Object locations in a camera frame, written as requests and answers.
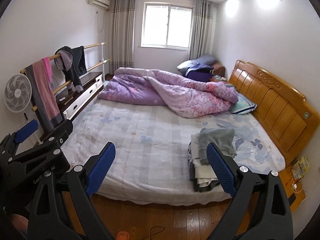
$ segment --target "white metal post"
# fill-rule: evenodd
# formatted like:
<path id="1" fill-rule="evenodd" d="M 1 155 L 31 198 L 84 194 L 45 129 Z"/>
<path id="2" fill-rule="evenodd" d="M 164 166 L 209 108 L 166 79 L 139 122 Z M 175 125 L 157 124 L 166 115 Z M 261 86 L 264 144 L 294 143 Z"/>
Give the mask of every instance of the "white metal post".
<path id="1" fill-rule="evenodd" d="M 104 56 L 103 56 L 103 43 L 101 43 L 101 49 L 102 49 L 102 62 L 104 62 Z M 104 71 L 104 64 L 102 64 L 102 81 L 106 81 L 105 71 Z"/>

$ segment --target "bed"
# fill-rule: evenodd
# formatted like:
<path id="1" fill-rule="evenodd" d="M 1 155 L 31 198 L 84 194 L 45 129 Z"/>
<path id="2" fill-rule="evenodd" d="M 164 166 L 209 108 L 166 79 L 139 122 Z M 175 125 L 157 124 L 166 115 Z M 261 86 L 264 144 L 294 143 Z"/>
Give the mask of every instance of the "bed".
<path id="1" fill-rule="evenodd" d="M 258 104 L 253 114 L 187 119 L 166 106 L 99 100 L 62 147 L 72 166 L 84 164 L 111 141 L 116 159 L 98 194 L 137 204 L 192 205 L 230 198 L 221 186 L 194 192 L 189 181 L 190 135 L 203 127 L 232 127 L 239 165 L 267 174 L 300 155 L 319 114 L 289 84 L 251 63 L 237 61 L 229 82 Z"/>

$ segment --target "window frame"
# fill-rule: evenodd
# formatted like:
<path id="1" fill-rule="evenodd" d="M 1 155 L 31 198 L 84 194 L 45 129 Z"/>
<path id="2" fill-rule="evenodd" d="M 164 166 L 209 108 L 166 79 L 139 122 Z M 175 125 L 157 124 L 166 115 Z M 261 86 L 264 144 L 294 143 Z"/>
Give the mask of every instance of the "window frame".
<path id="1" fill-rule="evenodd" d="M 146 14 L 147 14 L 147 6 L 148 5 L 158 5 L 158 6 L 168 6 L 168 25 L 167 25 L 167 37 L 166 37 L 166 43 L 165 45 L 157 45 L 157 44 L 143 44 L 144 42 L 144 32 L 145 32 L 145 25 L 146 25 Z M 191 25 L 190 25 L 190 34 L 189 34 L 189 46 L 187 48 L 185 47 L 179 47 L 179 46 L 169 46 L 168 45 L 168 36 L 169 36 L 169 24 L 170 24 L 170 12 L 171 7 L 180 7 L 184 9 L 191 10 Z M 143 24 L 142 24 L 142 32 L 141 32 L 141 47 L 143 48 L 162 48 L 162 49 L 178 49 L 178 50 L 190 50 L 191 45 L 191 34 L 192 34 L 192 27 L 193 27 L 193 7 L 183 6 L 183 5 L 175 5 L 171 3 L 155 3 L 155 2 L 145 2 L 144 3 L 144 9 L 143 9 Z"/>

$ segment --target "pink towel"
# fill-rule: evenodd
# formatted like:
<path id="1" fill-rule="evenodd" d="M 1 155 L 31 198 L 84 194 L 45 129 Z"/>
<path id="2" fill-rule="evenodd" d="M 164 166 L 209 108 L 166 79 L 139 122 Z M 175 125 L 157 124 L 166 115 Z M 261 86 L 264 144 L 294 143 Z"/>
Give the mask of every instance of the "pink towel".
<path id="1" fill-rule="evenodd" d="M 49 80 L 47 76 L 47 71 L 46 71 L 47 68 L 45 66 L 45 61 L 46 61 L 46 58 L 40 61 L 37 61 L 36 63 L 33 63 L 32 68 L 33 68 L 33 73 L 36 80 L 36 85 L 39 91 L 39 95 L 44 104 L 45 111 L 47 112 L 47 115 L 51 120 L 54 117 L 56 117 L 58 114 L 60 114 L 60 111 L 56 102 L 56 98 L 53 95 L 51 88 L 49 86 Z"/>
<path id="2" fill-rule="evenodd" d="M 45 72 L 47 73 L 47 78 L 49 81 L 49 85 L 51 90 L 54 90 L 54 85 L 53 85 L 53 78 L 52 78 L 52 69 L 51 69 L 51 64 L 50 64 L 50 58 L 45 57 L 43 58 L 44 61 L 44 67 L 45 67 Z"/>

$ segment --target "electric fan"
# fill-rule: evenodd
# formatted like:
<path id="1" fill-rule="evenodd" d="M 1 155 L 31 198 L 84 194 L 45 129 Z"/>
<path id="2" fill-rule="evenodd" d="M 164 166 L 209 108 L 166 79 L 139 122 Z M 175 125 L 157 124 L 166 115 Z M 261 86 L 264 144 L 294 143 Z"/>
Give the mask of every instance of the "electric fan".
<path id="1" fill-rule="evenodd" d="M 26 75 L 16 74 L 12 76 L 4 88 L 4 102 L 7 108 L 14 112 L 22 112 L 29 105 L 32 95 L 30 80 Z M 35 137 L 40 144 L 41 141 L 35 134 Z"/>

